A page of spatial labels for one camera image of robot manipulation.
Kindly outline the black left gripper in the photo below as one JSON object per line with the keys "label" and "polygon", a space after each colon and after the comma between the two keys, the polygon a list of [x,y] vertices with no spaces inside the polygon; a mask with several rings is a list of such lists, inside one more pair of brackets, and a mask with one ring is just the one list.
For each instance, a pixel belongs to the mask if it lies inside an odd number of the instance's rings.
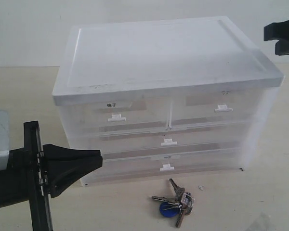
{"label": "black left gripper", "polygon": [[52,198],[103,165],[100,150],[69,149],[53,144],[43,145],[42,150],[38,121],[25,122],[24,146],[10,150],[7,167],[0,170],[0,208],[29,201],[35,231],[53,230],[47,177],[42,171],[43,156],[48,162]]}

